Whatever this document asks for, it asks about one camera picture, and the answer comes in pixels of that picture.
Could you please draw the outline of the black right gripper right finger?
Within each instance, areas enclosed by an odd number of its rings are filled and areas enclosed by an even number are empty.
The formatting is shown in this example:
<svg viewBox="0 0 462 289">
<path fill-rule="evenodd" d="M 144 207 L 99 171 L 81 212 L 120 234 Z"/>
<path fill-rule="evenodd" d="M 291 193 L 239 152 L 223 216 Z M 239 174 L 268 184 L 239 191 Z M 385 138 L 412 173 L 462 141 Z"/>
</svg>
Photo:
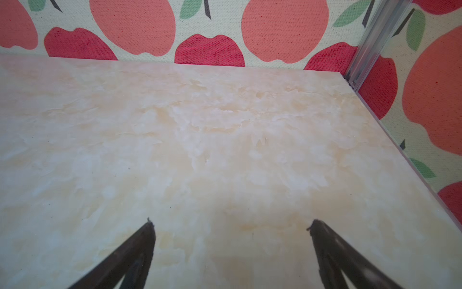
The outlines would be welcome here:
<svg viewBox="0 0 462 289">
<path fill-rule="evenodd" d="M 307 229 L 314 244 L 319 273 L 326 289 L 400 289 L 325 222 L 315 219 Z"/>
</svg>

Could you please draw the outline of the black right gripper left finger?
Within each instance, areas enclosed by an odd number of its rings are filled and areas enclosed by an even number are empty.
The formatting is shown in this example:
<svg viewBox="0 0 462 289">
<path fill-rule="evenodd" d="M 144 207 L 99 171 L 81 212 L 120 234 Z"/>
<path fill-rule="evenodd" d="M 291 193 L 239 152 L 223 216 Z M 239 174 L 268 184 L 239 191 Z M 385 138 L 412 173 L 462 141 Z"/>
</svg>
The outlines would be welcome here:
<svg viewBox="0 0 462 289">
<path fill-rule="evenodd" d="M 72 289 L 143 289 L 154 256 L 156 233 L 148 220 Z"/>
</svg>

